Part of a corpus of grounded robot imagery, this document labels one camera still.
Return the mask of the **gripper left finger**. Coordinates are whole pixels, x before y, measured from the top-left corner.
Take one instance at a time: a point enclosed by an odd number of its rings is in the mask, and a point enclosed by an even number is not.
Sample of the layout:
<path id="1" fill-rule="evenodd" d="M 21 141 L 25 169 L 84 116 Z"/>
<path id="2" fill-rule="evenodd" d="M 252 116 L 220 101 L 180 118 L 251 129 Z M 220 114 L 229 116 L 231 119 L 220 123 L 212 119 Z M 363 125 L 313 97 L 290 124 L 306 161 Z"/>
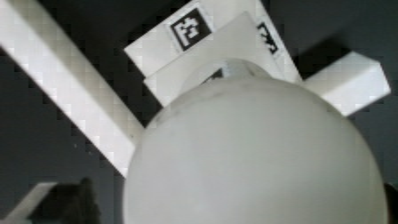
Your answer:
<path id="1" fill-rule="evenodd" d="M 0 224 L 101 224 L 93 181 L 39 183 Z"/>

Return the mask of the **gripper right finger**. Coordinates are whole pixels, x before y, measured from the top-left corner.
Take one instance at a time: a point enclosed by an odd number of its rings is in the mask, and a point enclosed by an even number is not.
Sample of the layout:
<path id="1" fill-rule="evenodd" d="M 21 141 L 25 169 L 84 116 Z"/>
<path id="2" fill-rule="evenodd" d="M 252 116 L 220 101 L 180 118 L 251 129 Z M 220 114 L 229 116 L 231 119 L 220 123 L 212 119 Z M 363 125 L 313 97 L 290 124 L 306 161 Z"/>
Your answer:
<path id="1" fill-rule="evenodd" d="M 398 187 L 391 183 L 384 183 L 387 210 L 389 210 L 389 224 L 398 224 Z"/>

